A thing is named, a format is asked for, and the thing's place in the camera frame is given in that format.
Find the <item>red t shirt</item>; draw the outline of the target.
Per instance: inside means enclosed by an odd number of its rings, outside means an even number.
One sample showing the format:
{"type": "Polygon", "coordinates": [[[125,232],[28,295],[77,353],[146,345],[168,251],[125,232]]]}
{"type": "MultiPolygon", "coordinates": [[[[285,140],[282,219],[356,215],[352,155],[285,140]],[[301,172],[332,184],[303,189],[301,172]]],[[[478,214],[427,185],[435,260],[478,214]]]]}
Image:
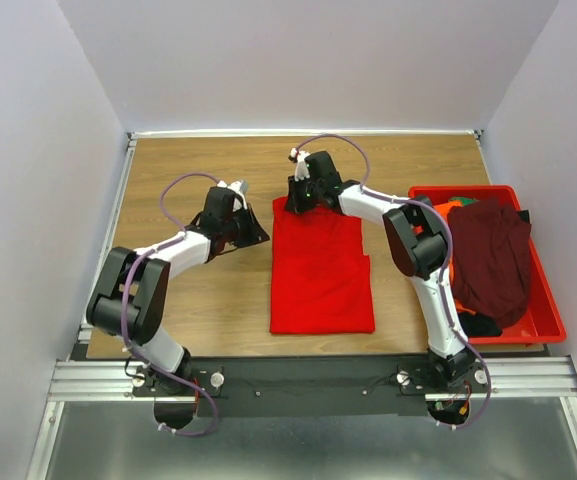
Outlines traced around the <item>red t shirt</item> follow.
{"type": "Polygon", "coordinates": [[[273,335],[371,334],[371,260],[362,222],[317,207],[295,214],[273,200],[270,326],[273,335]]]}

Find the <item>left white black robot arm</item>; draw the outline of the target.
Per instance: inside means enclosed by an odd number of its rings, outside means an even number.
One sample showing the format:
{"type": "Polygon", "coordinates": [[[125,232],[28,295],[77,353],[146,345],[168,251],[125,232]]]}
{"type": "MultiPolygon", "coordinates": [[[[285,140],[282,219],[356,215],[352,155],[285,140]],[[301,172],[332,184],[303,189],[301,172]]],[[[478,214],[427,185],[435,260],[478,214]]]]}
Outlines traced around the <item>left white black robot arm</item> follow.
{"type": "Polygon", "coordinates": [[[246,200],[247,183],[223,181],[211,187],[200,211],[182,231],[149,247],[112,248],[86,308],[88,324],[120,338],[131,355],[155,372],[169,395],[193,383],[191,354],[162,326],[169,281],[212,261],[227,248],[270,239],[246,200]]]}

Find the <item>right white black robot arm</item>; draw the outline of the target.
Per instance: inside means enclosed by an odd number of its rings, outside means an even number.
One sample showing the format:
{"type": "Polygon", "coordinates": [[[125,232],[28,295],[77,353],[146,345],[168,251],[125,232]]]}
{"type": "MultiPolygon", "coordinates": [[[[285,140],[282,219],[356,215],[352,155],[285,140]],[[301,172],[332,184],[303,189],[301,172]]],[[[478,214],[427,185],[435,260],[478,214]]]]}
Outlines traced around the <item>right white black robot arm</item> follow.
{"type": "Polygon", "coordinates": [[[429,382],[439,391],[453,390],[475,357],[451,291],[452,236],[447,222],[426,197],[387,195],[344,181],[326,151],[309,154],[294,148],[289,160],[295,170],[288,178],[288,211],[303,214],[321,206],[384,227],[391,258],[409,278],[424,315],[429,382]]]}

